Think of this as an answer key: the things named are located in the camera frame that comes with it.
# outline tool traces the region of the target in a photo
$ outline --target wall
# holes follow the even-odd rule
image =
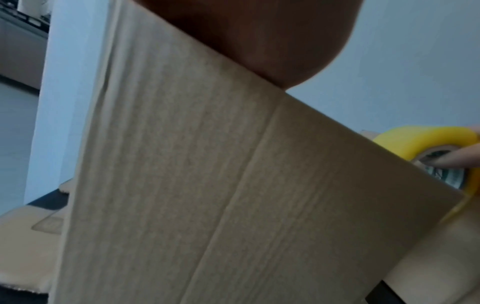
[[[78,155],[73,150],[78,150],[93,91],[107,8],[107,0],[55,1],[25,202],[57,189],[73,175],[71,163]],[[66,155],[70,161],[64,161]]]
[[[339,57],[289,93],[348,127],[480,124],[480,2],[365,0]]]

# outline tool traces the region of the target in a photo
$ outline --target floor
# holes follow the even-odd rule
[[[0,78],[0,214],[23,205],[38,91]]]

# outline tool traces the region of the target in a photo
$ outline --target tape roll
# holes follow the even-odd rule
[[[427,158],[470,146],[479,142],[477,134],[465,127],[405,126],[389,130],[374,138],[375,143],[404,160],[422,168],[431,176],[463,191],[465,200],[448,215],[461,210],[480,186],[480,168],[439,169],[423,165]]]

